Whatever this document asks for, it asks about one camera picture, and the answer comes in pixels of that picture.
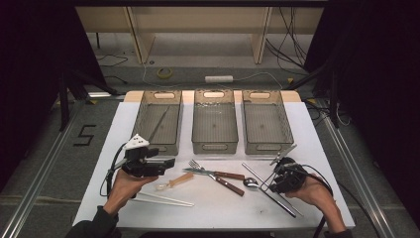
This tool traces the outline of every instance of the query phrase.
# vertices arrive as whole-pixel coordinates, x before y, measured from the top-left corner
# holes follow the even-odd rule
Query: metal rod
[[[341,158],[349,171],[352,181],[355,183],[356,189],[366,206],[366,210],[380,233],[380,237],[396,237],[385,213],[380,208],[379,203],[373,195],[373,191],[368,186],[364,173],[362,173],[358,163],[355,161],[355,158],[347,146],[340,130],[334,126],[329,118],[326,118],[324,121],[337,149],[340,152]]]
[[[77,117],[78,112],[83,107],[84,103],[85,101],[76,101],[74,104],[67,126],[62,132],[59,132],[40,170],[35,176],[33,182],[31,183],[12,217],[8,221],[6,229],[2,233],[2,238],[18,237],[19,232],[21,231],[29,213],[31,212],[32,207],[34,206],[34,202],[37,199],[38,194],[41,192],[41,189],[43,188],[44,183],[46,182],[50,171],[52,170],[53,165],[58,158],[62,147],[64,146],[73,122]]]
[[[268,184],[263,180],[263,178],[261,178],[259,175],[257,175],[257,173],[255,171],[253,171],[253,169],[251,169],[247,164],[242,163],[242,165],[249,171],[251,172],[251,174],[253,174],[255,177],[257,177],[264,185],[268,186]],[[285,207],[281,202],[279,202],[278,200],[275,200],[274,198],[272,198],[268,193],[266,193],[263,189],[261,189],[261,187],[259,186],[259,189],[261,191],[263,191],[263,193],[267,196],[269,196],[269,198],[271,198],[271,200],[275,201],[275,203],[277,203],[278,205],[280,205],[282,208],[284,208],[287,212],[289,212],[290,210]],[[287,204],[289,204],[297,213],[299,213],[299,215],[304,216],[302,214],[302,212],[300,212],[298,209],[296,209],[296,207],[294,207],[288,200],[286,200],[282,195],[279,194],[279,196],[285,201],[287,202]]]

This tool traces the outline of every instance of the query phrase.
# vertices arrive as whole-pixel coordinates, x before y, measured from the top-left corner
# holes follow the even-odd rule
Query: power strip
[[[234,81],[234,77],[232,75],[206,76],[204,79],[207,83],[220,83],[220,82],[233,82]]]

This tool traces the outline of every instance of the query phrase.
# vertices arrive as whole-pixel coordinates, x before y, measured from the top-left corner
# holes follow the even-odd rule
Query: knife
[[[188,172],[193,172],[193,173],[196,173],[196,174],[207,175],[207,176],[211,175],[211,176],[215,176],[215,177],[224,177],[224,178],[239,179],[239,180],[244,180],[245,179],[244,175],[231,174],[231,173],[225,173],[225,172],[213,172],[213,171],[197,170],[197,169],[194,169],[194,168],[186,168],[184,170],[188,171]]]

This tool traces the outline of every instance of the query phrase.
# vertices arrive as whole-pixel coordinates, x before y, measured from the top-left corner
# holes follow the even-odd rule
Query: utensil
[[[182,176],[180,176],[180,177],[178,177],[174,180],[170,180],[168,183],[156,184],[155,188],[157,190],[164,190],[164,189],[167,189],[169,187],[174,187],[175,185],[180,184],[182,182],[188,181],[188,180],[192,179],[193,177],[194,177],[194,173],[189,172],[189,173],[186,173],[186,174],[184,174],[184,175],[182,175]]]
[[[238,175],[238,174],[232,174],[232,173],[226,173],[226,172],[213,172],[213,171],[199,170],[195,168],[186,168],[184,170],[188,172],[193,172],[196,174],[201,174],[201,175],[212,175],[212,176],[217,176],[217,177],[239,179],[239,180],[245,179],[244,175]]]
[[[247,187],[260,187],[255,178],[245,178],[243,183]]]
[[[193,167],[193,168],[195,168],[195,169],[198,169],[198,170],[203,170],[203,171],[205,171],[205,169],[204,169],[204,167],[201,167],[198,163],[196,163],[194,160],[191,160],[190,162],[189,162],[189,164]],[[219,184],[221,184],[221,185],[223,185],[223,186],[225,186],[225,187],[227,187],[228,189],[230,189],[231,191],[233,191],[233,192],[235,192],[237,195],[239,195],[239,196],[243,196],[244,195],[244,191],[243,190],[241,190],[240,188],[238,188],[238,187],[236,187],[236,186],[234,186],[234,185],[232,185],[232,184],[230,184],[230,183],[228,183],[227,181],[225,181],[225,180],[223,180],[223,179],[221,179],[220,177],[218,177],[218,176],[213,176],[213,175],[207,175],[208,177],[210,177],[211,179],[213,179],[213,180],[215,180],[216,182],[218,182]]]
[[[251,169],[249,166],[247,166],[247,164],[242,163],[242,166],[244,166],[249,172],[251,172],[251,174],[253,174],[255,177],[257,177],[257,179],[259,179],[264,185],[268,186],[268,184],[259,176],[257,175],[257,173],[255,171],[253,171],[253,169]],[[296,214],[294,214],[294,212],[292,212],[287,206],[285,206],[283,203],[281,203],[280,201],[274,199],[272,196],[270,196],[268,193],[266,193],[266,191],[264,191],[260,186],[259,189],[265,194],[267,195],[271,200],[273,200],[275,203],[277,203],[279,206],[281,206],[281,208],[283,208],[285,211],[287,211],[291,216],[296,217]],[[293,208],[293,210],[295,210],[297,213],[299,213],[301,216],[303,216],[303,214],[296,208],[294,207],[288,200],[286,200],[282,195],[279,194],[279,196],[285,201],[287,202],[287,204],[289,204],[291,206],[291,208]]]
[[[191,203],[191,202],[177,200],[177,199],[173,199],[173,198],[169,198],[169,197],[165,197],[165,196],[160,196],[160,195],[155,195],[155,194],[151,194],[151,193],[146,193],[146,192],[142,192],[142,191],[139,191],[138,194],[159,198],[161,200],[150,200],[150,199],[144,199],[144,198],[138,198],[138,197],[132,198],[131,200],[133,200],[133,201],[145,201],[145,202],[152,202],[152,203],[160,203],[160,204],[166,204],[166,205],[178,205],[178,206],[193,206],[194,205],[194,203]]]

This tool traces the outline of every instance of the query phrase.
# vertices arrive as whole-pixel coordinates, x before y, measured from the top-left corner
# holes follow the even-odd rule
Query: hand
[[[123,170],[118,170],[111,193],[104,205],[104,210],[111,216],[115,216],[126,205],[127,201],[142,189],[143,185],[156,179],[158,177],[137,178],[128,175]]]
[[[306,177],[302,188],[287,192],[285,195],[287,197],[297,197],[320,209],[331,233],[339,233],[347,229],[340,209],[330,191],[315,178]]]

